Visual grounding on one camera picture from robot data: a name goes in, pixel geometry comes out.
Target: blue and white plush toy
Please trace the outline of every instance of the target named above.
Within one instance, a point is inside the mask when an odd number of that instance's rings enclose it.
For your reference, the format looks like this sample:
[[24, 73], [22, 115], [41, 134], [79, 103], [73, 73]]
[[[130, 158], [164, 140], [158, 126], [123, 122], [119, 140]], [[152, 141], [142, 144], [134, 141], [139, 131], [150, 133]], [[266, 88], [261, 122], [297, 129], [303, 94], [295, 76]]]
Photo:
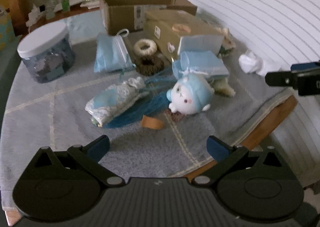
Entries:
[[167, 92], [171, 112], [196, 114], [210, 109], [214, 94], [213, 88], [202, 75], [190, 73], [179, 79]]

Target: white lid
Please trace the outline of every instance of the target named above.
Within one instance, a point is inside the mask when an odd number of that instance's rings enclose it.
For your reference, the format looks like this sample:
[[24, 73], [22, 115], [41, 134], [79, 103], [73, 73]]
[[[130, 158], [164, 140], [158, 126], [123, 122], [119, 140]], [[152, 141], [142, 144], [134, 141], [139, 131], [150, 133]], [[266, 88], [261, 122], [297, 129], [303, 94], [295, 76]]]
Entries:
[[58, 21], [46, 24], [32, 31], [18, 45], [21, 58], [36, 56], [53, 47], [68, 34], [67, 25]]

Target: green bottle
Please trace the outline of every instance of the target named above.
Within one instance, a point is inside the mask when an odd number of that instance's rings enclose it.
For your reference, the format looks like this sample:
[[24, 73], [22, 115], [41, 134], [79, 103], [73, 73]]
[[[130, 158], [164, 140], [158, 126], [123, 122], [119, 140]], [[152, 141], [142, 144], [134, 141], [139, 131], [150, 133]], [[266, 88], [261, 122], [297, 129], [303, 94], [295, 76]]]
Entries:
[[62, 5], [62, 12], [68, 12], [68, 11], [70, 11], [70, 3], [69, 3], [69, 0], [62, 0], [61, 5]]

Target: plastic jar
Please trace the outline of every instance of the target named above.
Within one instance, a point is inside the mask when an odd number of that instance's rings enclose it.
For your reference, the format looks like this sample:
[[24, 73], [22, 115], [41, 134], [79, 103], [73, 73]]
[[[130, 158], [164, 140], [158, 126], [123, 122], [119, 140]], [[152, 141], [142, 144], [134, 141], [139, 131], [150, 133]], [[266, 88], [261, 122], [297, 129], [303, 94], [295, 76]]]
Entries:
[[32, 31], [18, 45], [18, 53], [30, 75], [39, 83], [62, 76], [74, 62], [64, 22], [54, 22]]

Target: white blinds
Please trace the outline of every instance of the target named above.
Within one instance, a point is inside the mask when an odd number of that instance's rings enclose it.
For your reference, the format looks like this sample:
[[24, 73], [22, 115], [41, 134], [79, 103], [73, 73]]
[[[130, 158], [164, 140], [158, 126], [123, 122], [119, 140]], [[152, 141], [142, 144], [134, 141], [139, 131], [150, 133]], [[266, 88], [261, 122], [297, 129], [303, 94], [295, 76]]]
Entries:
[[[320, 0], [189, 0], [206, 19], [231, 33], [263, 58], [293, 63], [320, 59]], [[292, 115], [274, 131], [279, 148], [304, 184], [320, 172], [320, 106], [314, 97], [298, 98]]]

